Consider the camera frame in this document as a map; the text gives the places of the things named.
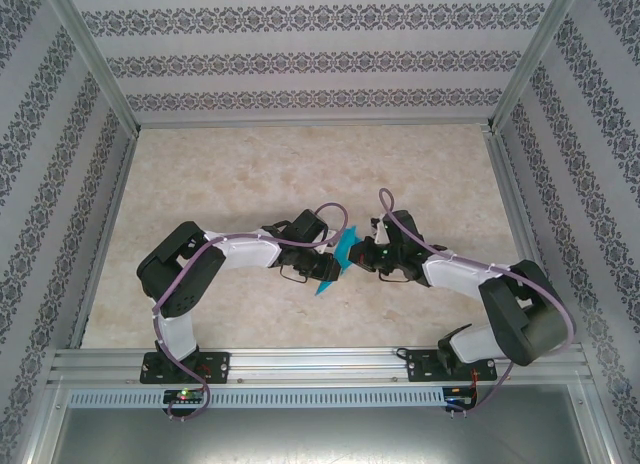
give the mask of black mounting bracket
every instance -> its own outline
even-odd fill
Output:
[[[461,364],[449,371],[438,359],[437,349],[399,348],[396,355],[407,364],[409,382],[472,381],[474,375],[476,381],[493,382],[498,379],[493,359]]]
[[[195,351],[182,362],[203,377],[207,384],[226,384],[231,354],[228,352]],[[193,377],[175,366],[162,351],[147,352],[140,371],[142,384],[197,384]]]

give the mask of patterned wallpaper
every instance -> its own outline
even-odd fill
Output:
[[[503,129],[624,462],[640,462],[639,16],[640,0],[576,0]]]
[[[143,124],[489,117],[550,0],[74,0]]]
[[[69,342],[130,139],[49,3],[0,2],[0,463],[8,464],[45,353]]]

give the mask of wire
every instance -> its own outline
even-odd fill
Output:
[[[286,245],[289,245],[289,246],[307,247],[307,248],[313,248],[313,247],[323,246],[325,244],[332,244],[334,242],[338,242],[340,240],[340,238],[342,237],[342,234],[344,233],[345,229],[347,228],[347,224],[348,224],[348,221],[349,221],[349,213],[347,212],[347,209],[342,204],[338,204],[337,202],[327,202],[327,203],[323,204],[322,206],[320,206],[318,209],[316,209],[315,214],[318,214],[320,211],[322,211],[323,209],[326,209],[327,207],[337,207],[338,209],[340,209],[342,211],[342,214],[344,216],[342,227],[340,228],[340,230],[338,232],[335,233],[335,235],[333,237],[331,237],[329,239],[325,239],[325,240],[319,241],[319,242],[309,242],[309,243],[307,243],[307,242],[289,241],[289,240],[286,240],[286,239],[278,239],[278,238],[275,238],[273,236],[266,235],[266,234],[251,234],[251,233],[227,234],[226,236],[216,237],[216,238],[206,242],[204,245],[202,245],[195,252],[195,254],[185,264],[185,266],[182,268],[180,273],[176,276],[176,278],[173,280],[173,282],[167,288],[167,290],[164,292],[164,294],[160,297],[160,299],[158,299],[158,302],[156,302],[156,305],[153,306],[153,308],[151,309],[151,312],[153,313],[153,329],[154,329],[154,331],[156,333],[156,337],[158,338],[158,346],[160,347],[162,352],[164,352],[164,354],[167,356],[167,358],[175,366],[177,366],[184,373],[186,373],[187,375],[191,376],[197,382],[202,384],[202,390],[205,393],[205,399],[204,399],[203,405],[200,408],[198,408],[195,411],[193,411],[188,416],[178,417],[178,416],[175,416],[174,414],[172,414],[171,413],[171,409],[173,408],[173,405],[177,401],[170,402],[169,403],[169,407],[167,408],[167,414],[169,415],[169,419],[178,418],[180,421],[187,421],[189,419],[193,419],[194,417],[197,417],[200,414],[202,414],[204,411],[206,411],[206,409],[209,407],[209,402],[211,402],[211,388],[209,387],[209,384],[207,384],[206,379],[201,377],[199,374],[196,374],[195,372],[191,371],[191,369],[189,369],[188,367],[183,365],[171,353],[171,351],[169,350],[167,345],[164,343],[164,338],[162,336],[162,332],[160,331],[160,319],[159,319],[160,309],[165,304],[165,302],[167,302],[167,300],[169,299],[171,294],[173,294],[173,292],[176,290],[176,288],[178,287],[178,285],[180,284],[182,279],[184,279],[184,276],[187,275],[187,273],[189,272],[189,269],[191,269],[191,267],[200,258],[200,256],[202,256],[202,254],[204,254],[204,252],[207,249],[209,249],[212,246],[215,246],[219,242],[225,242],[227,240],[232,240],[232,239],[258,239],[258,240],[261,240],[261,241],[274,242],[276,244],[286,244]]]
[[[389,203],[388,204],[387,204],[387,202],[385,200],[385,196],[387,196],[389,198]],[[457,256],[455,254],[451,255],[451,254],[448,254],[448,253],[445,253],[445,252],[442,252],[442,251],[436,249],[435,247],[427,244],[425,241],[423,241],[418,236],[413,234],[409,229],[407,229],[398,220],[398,218],[396,216],[393,215],[392,211],[393,211],[393,207],[395,205],[395,199],[394,199],[393,194],[391,194],[391,191],[389,189],[387,189],[386,187],[381,188],[380,191],[378,191],[378,197],[380,198],[380,203],[382,204],[382,207],[384,208],[385,213],[387,214],[387,216],[389,216],[389,219],[391,219],[391,221],[393,221],[393,223],[396,226],[398,226],[398,228],[402,232],[404,232],[407,236],[409,236],[410,239],[412,239],[414,242],[420,244],[422,247],[424,247],[427,251],[431,252],[432,254],[436,254],[436,255],[438,255],[440,257],[443,257],[443,258],[445,258],[447,260],[456,261],[456,262],[460,262],[462,264],[466,264],[466,265],[475,267],[475,268],[477,268],[477,269],[479,269],[481,271],[502,273],[505,276],[508,276],[508,277],[510,277],[512,279],[515,279],[519,283],[524,284],[525,286],[527,286],[527,287],[533,289],[534,291],[536,291],[538,294],[541,294],[542,296],[544,296],[558,310],[558,312],[562,316],[562,320],[564,321],[564,323],[565,323],[565,325],[567,327],[567,338],[566,338],[565,342],[559,348],[549,352],[548,355],[560,354],[561,352],[564,352],[569,348],[569,346],[571,345],[571,343],[573,342],[573,339],[575,337],[575,332],[573,330],[573,322],[571,321],[571,316],[569,315],[567,310],[564,308],[564,305],[553,294],[551,294],[549,291],[544,289],[539,284],[536,284],[535,282],[533,282],[533,281],[531,281],[531,280],[527,279],[526,277],[523,277],[523,276],[521,276],[519,274],[516,274],[515,272],[511,272],[509,269],[505,269],[503,267],[498,267],[498,266],[496,266],[494,264],[491,264],[491,265],[484,264],[482,262],[474,261],[473,259],[468,259],[466,257]],[[509,363],[509,366],[505,370],[504,374],[500,377],[498,382],[489,390],[488,394],[482,399],[482,401],[480,401],[478,404],[476,404],[473,407],[473,409],[469,410],[468,412],[477,411],[478,409],[483,407],[487,402],[489,402],[491,399],[493,399],[495,397],[495,394],[498,391],[498,389],[500,388],[500,386],[502,386],[504,381],[506,381],[507,378],[509,377],[509,374],[511,373],[511,370],[513,369],[513,365],[514,365],[513,362]]]

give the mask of aluminum frame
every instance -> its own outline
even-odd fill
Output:
[[[470,381],[412,383],[396,348],[232,349],[228,384],[211,385],[213,392],[231,389],[408,389],[469,385]],[[144,385],[139,381],[142,349],[59,350],[45,385],[44,397],[21,461],[48,464],[68,409],[79,389],[176,389],[176,385]],[[497,360],[502,375],[507,361]],[[507,386],[561,384],[567,386],[588,456],[593,463],[620,463],[604,410],[582,345],[560,355],[542,357],[527,367],[515,367]]]

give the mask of beige floor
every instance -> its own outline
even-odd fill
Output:
[[[517,259],[477,126],[145,130],[138,142],[83,347],[152,347],[138,263],[178,224],[252,231],[328,200],[359,235],[389,187],[432,243],[485,262]],[[337,211],[324,215],[332,227]],[[433,345],[486,321],[446,289],[388,284],[352,266],[324,294],[275,269],[218,274],[194,310],[203,347]]]

